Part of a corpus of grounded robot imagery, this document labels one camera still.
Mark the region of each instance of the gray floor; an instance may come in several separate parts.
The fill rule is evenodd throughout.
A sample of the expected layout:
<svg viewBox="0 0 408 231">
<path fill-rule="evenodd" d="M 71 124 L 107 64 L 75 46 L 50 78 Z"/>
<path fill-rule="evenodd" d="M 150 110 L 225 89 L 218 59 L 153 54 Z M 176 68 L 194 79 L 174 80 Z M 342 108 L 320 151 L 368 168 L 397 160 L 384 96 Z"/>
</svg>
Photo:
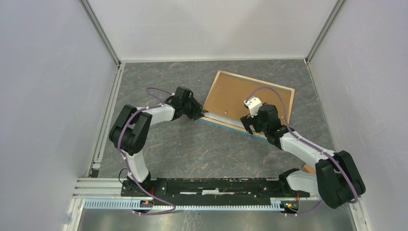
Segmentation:
<svg viewBox="0 0 408 231">
<path fill-rule="evenodd" d="M 303 60 L 209 61 L 126 64 L 113 120 L 125 104 L 158 103 L 144 89 L 174 92 L 185 86 L 203 104 L 218 70 L 284 85 L 296 90 L 291 127 L 307 139 L 333 149 L 327 124 Z M 144 158 L 152 177 L 274 177 L 304 163 L 266 141 L 185 117 L 150 128 Z M 123 159 L 110 141 L 100 178 L 116 178 Z"/>
</svg>

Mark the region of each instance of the white wall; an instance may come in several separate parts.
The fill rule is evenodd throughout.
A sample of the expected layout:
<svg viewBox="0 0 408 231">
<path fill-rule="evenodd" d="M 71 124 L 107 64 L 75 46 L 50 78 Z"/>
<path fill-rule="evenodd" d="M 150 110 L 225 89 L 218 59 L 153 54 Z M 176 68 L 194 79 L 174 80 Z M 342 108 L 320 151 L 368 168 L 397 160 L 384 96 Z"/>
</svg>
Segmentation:
<svg viewBox="0 0 408 231">
<path fill-rule="evenodd" d="M 407 230 L 408 3 L 347 1 L 311 62 L 338 149 L 366 184 L 372 230 Z"/>
<path fill-rule="evenodd" d="M 336 0 L 89 0 L 121 60 L 304 58 Z"/>
<path fill-rule="evenodd" d="M 60 230 L 115 64 L 77 0 L 3 0 L 0 31 L 0 230 Z"/>
</svg>

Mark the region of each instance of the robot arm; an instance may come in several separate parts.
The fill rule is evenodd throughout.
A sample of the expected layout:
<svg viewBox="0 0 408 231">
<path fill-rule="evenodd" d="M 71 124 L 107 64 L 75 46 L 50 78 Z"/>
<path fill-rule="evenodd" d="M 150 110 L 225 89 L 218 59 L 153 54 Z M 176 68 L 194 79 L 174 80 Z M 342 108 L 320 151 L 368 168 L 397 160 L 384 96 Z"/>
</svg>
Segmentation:
<svg viewBox="0 0 408 231">
<path fill-rule="evenodd" d="M 201 114 L 202 108 L 191 90 L 178 87 L 175 94 L 170 96 L 161 107 L 144 110 L 133 118 L 130 125 L 134 125 L 134 127 L 126 128 L 121 142 L 121 150 L 128 160 L 127 167 L 138 182 L 142 183 L 146 178 L 150 178 L 142 150 L 146 143 L 149 127 L 160 122 L 175 120 L 182 115 L 187 115 L 190 119 L 198 119 L 203 116 Z M 123 107 L 109 133 L 109 140 L 114 143 L 115 148 L 117 148 L 120 133 L 126 122 L 139 109 L 131 105 Z"/>
<path fill-rule="evenodd" d="M 322 148 L 303 138 L 298 132 L 283 126 L 274 105 L 264 103 L 252 97 L 245 103 L 250 114 L 243 116 L 241 122 L 247 132 L 262 132 L 269 143 L 279 149 L 290 152 L 316 170 L 316 174 L 294 171 L 286 177 L 293 190 L 319 194 L 332 208 L 350 202 L 354 195 L 343 175 L 335 164 L 323 152 L 332 156 L 352 182 L 357 194 L 362 195 L 366 188 L 351 155 L 346 151 L 338 153 Z"/>
</svg>

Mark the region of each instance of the wooden board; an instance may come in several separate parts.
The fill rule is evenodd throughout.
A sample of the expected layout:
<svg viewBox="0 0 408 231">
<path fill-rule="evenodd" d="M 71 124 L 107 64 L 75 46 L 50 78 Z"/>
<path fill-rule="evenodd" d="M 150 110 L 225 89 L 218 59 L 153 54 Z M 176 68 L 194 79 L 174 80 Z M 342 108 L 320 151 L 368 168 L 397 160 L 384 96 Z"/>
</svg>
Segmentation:
<svg viewBox="0 0 408 231">
<path fill-rule="evenodd" d="M 221 70 L 218 71 L 205 100 L 204 110 L 239 121 L 242 116 L 249 113 L 248 109 L 244 107 L 244 100 L 253 90 L 263 86 L 272 87 L 281 95 L 289 121 L 294 97 L 293 88 Z M 275 105 L 282 124 L 285 124 L 282 103 L 274 92 L 261 89 L 254 96 L 258 97 L 263 103 L 267 102 Z"/>
</svg>

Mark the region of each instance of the purple cable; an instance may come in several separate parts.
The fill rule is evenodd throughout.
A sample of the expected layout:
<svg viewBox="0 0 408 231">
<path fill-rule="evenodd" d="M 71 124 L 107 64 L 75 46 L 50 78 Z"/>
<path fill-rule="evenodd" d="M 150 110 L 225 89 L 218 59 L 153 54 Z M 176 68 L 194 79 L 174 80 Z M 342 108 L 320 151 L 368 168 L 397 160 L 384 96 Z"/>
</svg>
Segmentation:
<svg viewBox="0 0 408 231">
<path fill-rule="evenodd" d="M 162 107 L 162 106 L 163 106 L 162 104 L 160 104 L 160 105 L 155 105 L 155 106 L 151 106 L 151 107 L 147 106 L 147 107 L 141 108 L 141 109 L 137 110 L 135 113 L 133 113 L 132 116 L 126 121 L 125 125 L 123 126 L 123 129 L 122 129 L 122 131 L 120 132 L 120 136 L 119 136 L 119 139 L 118 139 L 118 141 L 117 141 L 117 149 L 118 149 L 119 153 L 121 153 L 121 155 L 123 156 L 123 158 L 124 158 L 124 160 L 125 160 L 125 165 L 126 165 L 127 171 L 128 171 L 128 173 L 131 175 L 132 180 L 137 184 L 137 186 L 138 186 L 145 194 L 151 196 L 153 199 L 158 200 L 158 201 L 160 201 L 160 202 L 163 202 L 163 203 L 165 203 L 165 204 L 167 204 L 167 205 L 173 206 L 172 209 L 165 210 L 165 211 L 154 212 L 154 213 L 139 213 L 139 215 L 143 215 L 143 216 L 160 215 L 160 214 L 170 213 L 170 212 L 173 212 L 173 211 L 176 209 L 176 206 L 175 206 L 174 204 L 168 202 L 168 201 L 165 201 L 165 200 L 163 200 L 163 199 L 160 199 L 160 198 L 156 197 L 155 195 L 151 194 L 150 192 L 148 192 L 147 190 L 145 190 L 145 189 L 142 187 L 142 185 L 136 180 L 135 176 L 133 175 L 133 172 L 130 171 L 129 162 L 127 161 L 126 154 L 123 153 L 123 151 L 120 149 L 120 144 L 122 143 L 122 138 L 123 138 L 123 135 L 125 134 L 126 128 L 128 128 L 130 122 L 132 121 L 132 119 L 133 119 L 138 113 L 140 113 L 140 112 L 142 112 L 142 111 L 145 111 L 145 110 L 147 110 L 147 109 L 149 109 L 149 108 L 159 108 L 159 107 Z"/>
<path fill-rule="evenodd" d="M 357 203 L 357 201 L 358 201 L 357 191 L 356 191 L 356 189 L 354 188 L 353 184 L 351 183 L 351 180 L 348 178 L 347 174 L 346 174 L 345 171 L 343 170 L 343 168 L 339 165 L 339 163 L 338 163 L 330 154 L 328 154 L 327 152 L 323 151 L 321 148 L 315 146 L 314 144 L 309 143 L 308 141 L 306 141 L 306 140 L 304 140 L 304 139 L 302 139 L 302 138 L 299 138 L 299 136 L 297 136 L 297 135 L 291 130 L 291 128 L 289 127 L 289 122 L 288 122 L 288 118 L 287 118 L 287 115 L 286 115 L 285 103 L 283 102 L 282 97 L 279 95 L 279 93 L 278 93 L 275 89 L 273 89 L 273 88 L 271 88 L 271 87 L 259 87 L 259 88 L 255 89 L 254 91 L 251 92 L 251 94 L 248 96 L 248 98 L 245 100 L 245 102 L 248 102 L 248 100 L 249 100 L 257 91 L 259 91 L 259 90 L 261 90 L 261 89 L 269 89 L 269 90 L 273 91 L 273 92 L 277 95 L 277 97 L 279 98 L 279 100 L 280 100 L 280 102 L 281 102 L 281 104 L 282 104 L 282 107 L 283 107 L 283 118 L 285 119 L 286 127 L 288 128 L 288 131 L 290 132 L 290 134 L 292 134 L 296 139 L 300 140 L 300 141 L 303 142 L 304 144 L 308 145 L 309 147 L 311 147 L 311 148 L 315 149 L 316 151 L 318 151 L 318 152 L 322 153 L 323 155 L 325 155 L 327 158 L 329 158 L 329 159 L 334 163 L 334 165 L 336 165 L 336 168 L 341 172 L 341 174 L 343 175 L 345 181 L 347 182 L 348 186 L 350 187 L 351 192 L 353 193 L 354 200 L 353 200 L 353 201 L 350 201 L 349 203 L 352 203 L 352 204 Z M 316 208 L 318 208 L 318 207 L 321 205 L 321 202 L 322 202 L 322 201 L 320 201 L 319 204 L 318 204 L 316 207 L 314 207 L 313 209 L 311 209 L 311 210 L 309 210 L 309 211 L 312 211 L 312 210 L 315 210 Z M 305 211 L 305 212 L 299 213 L 298 215 L 309 213 L 309 211 Z"/>
<path fill-rule="evenodd" d="M 168 92 L 166 90 L 163 90 L 163 89 L 159 89 L 159 88 L 150 87 L 150 88 L 146 88 L 145 90 L 149 95 L 151 95 L 151 96 L 155 97 L 156 99 L 160 100 L 161 103 L 164 103 L 164 100 L 162 100 L 158 95 L 156 95 L 154 93 L 151 93 L 149 90 L 159 90 L 161 92 L 164 92 L 164 93 L 167 93 L 167 94 L 171 95 L 170 92 Z"/>
</svg>

